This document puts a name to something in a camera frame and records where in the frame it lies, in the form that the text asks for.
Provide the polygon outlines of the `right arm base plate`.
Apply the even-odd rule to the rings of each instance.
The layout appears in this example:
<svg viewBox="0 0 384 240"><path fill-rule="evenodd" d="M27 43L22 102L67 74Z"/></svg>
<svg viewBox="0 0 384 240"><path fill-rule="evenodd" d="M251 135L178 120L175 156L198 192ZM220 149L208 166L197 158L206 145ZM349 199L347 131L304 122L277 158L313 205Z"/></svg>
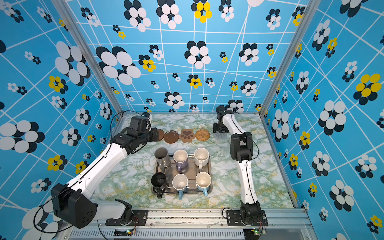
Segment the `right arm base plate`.
<svg viewBox="0 0 384 240"><path fill-rule="evenodd" d="M261 215L250 215L240 210L226 210L224 217L229 227L267 227L269 225L266 212L261 210Z"/></svg>

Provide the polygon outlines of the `plain brown round coaster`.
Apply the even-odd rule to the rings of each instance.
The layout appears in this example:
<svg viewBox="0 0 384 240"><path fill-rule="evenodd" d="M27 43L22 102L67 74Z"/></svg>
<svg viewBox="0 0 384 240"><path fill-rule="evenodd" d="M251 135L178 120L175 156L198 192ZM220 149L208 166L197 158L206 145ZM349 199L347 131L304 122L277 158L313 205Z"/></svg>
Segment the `plain brown round coaster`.
<svg viewBox="0 0 384 240"><path fill-rule="evenodd" d="M157 131L158 131L158 142L159 142L159 141L161 141L164 138L165 133L161 129L157 129Z"/></svg>

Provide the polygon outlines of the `paw print cork coaster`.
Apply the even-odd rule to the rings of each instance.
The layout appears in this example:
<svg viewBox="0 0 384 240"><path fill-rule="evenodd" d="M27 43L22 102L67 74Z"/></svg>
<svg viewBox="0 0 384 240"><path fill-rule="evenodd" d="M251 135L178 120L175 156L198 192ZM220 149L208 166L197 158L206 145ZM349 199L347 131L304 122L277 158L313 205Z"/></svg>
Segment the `paw print cork coaster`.
<svg viewBox="0 0 384 240"><path fill-rule="evenodd" d="M196 136L193 129L183 129L179 135L179 139L183 143L191 143L195 137Z"/></svg>

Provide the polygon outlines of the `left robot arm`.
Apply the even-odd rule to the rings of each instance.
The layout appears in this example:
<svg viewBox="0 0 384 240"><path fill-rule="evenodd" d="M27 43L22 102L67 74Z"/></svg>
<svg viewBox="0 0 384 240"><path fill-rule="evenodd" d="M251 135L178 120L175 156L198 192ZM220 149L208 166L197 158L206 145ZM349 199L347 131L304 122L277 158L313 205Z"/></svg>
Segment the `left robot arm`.
<svg viewBox="0 0 384 240"><path fill-rule="evenodd" d="M84 171L65 185L56 184L51 191L54 215L78 229L103 219L129 224L133 218L131 204L122 200L95 203L91 197L120 161L140 151L148 142L158 141L158 131L151 121L149 113L133 116L130 125L115 135Z"/></svg>

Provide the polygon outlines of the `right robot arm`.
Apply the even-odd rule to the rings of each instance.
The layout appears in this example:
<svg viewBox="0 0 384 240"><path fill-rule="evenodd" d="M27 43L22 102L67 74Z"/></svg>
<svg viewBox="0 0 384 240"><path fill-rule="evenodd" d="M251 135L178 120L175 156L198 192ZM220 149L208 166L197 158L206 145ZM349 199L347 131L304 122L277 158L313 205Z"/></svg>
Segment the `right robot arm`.
<svg viewBox="0 0 384 240"><path fill-rule="evenodd" d="M216 113L218 121L213 123L213 132L231 134L230 155L237 162L242 190L240 213L242 222L251 225L262 217L252 178L253 136L239 125L232 110L220 105L216 107Z"/></svg>

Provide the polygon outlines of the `scratched brown round coaster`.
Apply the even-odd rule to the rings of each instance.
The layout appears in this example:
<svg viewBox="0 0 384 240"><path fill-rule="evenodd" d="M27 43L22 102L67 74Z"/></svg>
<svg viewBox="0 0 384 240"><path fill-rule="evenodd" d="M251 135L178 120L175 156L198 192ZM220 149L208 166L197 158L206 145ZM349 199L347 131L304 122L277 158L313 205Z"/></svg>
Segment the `scratched brown round coaster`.
<svg viewBox="0 0 384 240"><path fill-rule="evenodd" d="M164 141L168 144L176 143L179 140L179 133L174 130L167 131L164 135Z"/></svg>

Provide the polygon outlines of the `rattan wicker round coaster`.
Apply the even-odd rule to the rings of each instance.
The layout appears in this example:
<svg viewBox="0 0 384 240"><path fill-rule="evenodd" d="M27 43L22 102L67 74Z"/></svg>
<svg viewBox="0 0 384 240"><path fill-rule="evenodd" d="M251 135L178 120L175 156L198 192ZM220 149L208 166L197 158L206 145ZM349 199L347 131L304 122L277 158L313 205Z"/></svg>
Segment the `rattan wicker round coaster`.
<svg viewBox="0 0 384 240"><path fill-rule="evenodd" d="M205 141L209 140L210 133L205 129L200 129L200 130L196 131L195 137L198 141L205 142Z"/></svg>

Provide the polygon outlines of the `grey woven round coaster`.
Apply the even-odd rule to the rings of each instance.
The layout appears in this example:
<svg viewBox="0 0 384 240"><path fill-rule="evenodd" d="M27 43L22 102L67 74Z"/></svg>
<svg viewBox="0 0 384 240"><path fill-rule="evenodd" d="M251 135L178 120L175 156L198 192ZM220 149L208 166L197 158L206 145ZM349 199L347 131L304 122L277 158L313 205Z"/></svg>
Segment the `grey woven round coaster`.
<svg viewBox="0 0 384 240"><path fill-rule="evenodd" d="M219 140L227 140L231 135L229 133L214 133L214 137Z"/></svg>

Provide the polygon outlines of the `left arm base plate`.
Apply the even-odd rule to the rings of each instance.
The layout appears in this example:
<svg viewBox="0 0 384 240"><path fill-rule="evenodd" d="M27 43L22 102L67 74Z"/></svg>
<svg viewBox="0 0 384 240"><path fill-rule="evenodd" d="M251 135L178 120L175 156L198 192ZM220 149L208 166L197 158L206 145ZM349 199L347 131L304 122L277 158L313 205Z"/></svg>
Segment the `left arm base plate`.
<svg viewBox="0 0 384 240"><path fill-rule="evenodd" d="M148 210L132 210L131 219L125 223L122 219L107 219L106 226L145 226L148 219Z"/></svg>

